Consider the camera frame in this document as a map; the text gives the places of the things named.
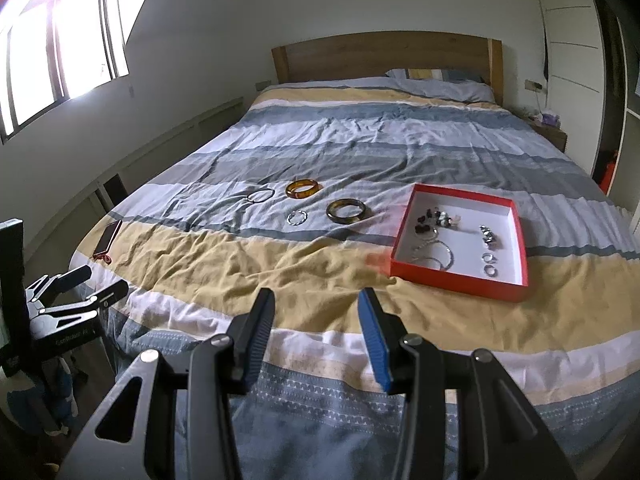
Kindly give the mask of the thin silver bangle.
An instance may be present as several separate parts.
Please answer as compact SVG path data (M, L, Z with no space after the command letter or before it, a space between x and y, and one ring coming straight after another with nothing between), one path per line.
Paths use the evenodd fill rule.
M255 191L249 192L245 199L250 204L261 204L273 198L275 192L273 188L258 188Z

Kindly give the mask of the amber bangle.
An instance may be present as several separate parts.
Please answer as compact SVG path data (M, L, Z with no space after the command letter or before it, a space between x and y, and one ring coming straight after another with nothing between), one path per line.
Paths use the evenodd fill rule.
M285 194L293 200L304 200L320 191L321 185L314 179L299 179L289 183Z

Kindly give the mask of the dark brown bangle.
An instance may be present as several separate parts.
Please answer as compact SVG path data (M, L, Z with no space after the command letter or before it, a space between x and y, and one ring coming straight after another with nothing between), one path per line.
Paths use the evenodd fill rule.
M326 216L338 224L353 224L366 218L366 215L366 204L356 198L339 198L326 206Z

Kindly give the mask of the red jewelry box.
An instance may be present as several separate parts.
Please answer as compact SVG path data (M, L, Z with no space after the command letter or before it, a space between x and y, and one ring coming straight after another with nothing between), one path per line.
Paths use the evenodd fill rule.
M390 253L390 275L450 292L523 300L528 265L514 201L415 185Z

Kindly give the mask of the black smartphone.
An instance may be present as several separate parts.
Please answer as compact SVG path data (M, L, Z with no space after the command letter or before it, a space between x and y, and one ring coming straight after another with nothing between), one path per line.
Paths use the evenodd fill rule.
M120 220L112 221L102 232L101 237L93 251L93 258L102 258L107 255L113 245L122 222Z

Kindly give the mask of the striped bed duvet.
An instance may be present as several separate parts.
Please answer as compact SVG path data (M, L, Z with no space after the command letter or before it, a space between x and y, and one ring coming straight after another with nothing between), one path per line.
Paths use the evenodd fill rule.
M285 194L299 179L320 191ZM528 292L515 304L390 275L417 184L513 200ZM273 188L273 198L245 197ZM367 215L326 216L339 198ZM107 255L104 229L122 225ZM626 210L497 104L424 98L386 76L279 84L227 131L142 185L79 243L89 290L125 280L105 333L118 368L223 332L259 289L276 318L258 381L232 403L247 479L386 479L402 401L375 382L357 297L435 346L489 349L581 479L605 471L639 414L639 245Z

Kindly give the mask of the window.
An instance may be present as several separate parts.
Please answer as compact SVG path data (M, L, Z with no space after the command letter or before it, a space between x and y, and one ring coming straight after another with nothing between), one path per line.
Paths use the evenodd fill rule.
M145 0L1 0L1 139L128 75Z

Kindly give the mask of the wooden nightstand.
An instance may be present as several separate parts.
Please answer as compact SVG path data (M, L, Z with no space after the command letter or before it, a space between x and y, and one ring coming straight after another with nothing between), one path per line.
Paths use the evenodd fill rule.
M543 136L551 144L553 144L560 152L564 153L567 144L567 134L557 126L544 124L539 118L531 114L521 114L521 118L524 122L527 122L529 127L536 133Z

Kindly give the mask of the grey pillow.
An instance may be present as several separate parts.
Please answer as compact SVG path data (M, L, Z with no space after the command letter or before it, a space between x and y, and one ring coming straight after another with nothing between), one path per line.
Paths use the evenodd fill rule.
M424 98L461 103L496 104L495 93L477 75L466 78L464 70L409 70L392 68L385 76L393 79L400 90Z

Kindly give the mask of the wooden headboard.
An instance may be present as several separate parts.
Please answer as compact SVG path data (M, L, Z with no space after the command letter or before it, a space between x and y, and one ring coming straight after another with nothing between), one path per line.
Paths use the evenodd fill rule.
M281 84L376 77L392 68L452 68L482 76L503 103L498 39L423 30L354 32L274 47L271 55Z

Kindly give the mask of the white wardrobe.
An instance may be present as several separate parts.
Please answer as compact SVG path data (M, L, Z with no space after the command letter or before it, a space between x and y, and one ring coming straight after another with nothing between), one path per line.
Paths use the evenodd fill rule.
M605 0L539 0L548 58L547 105L566 154L631 214L639 231L638 55Z

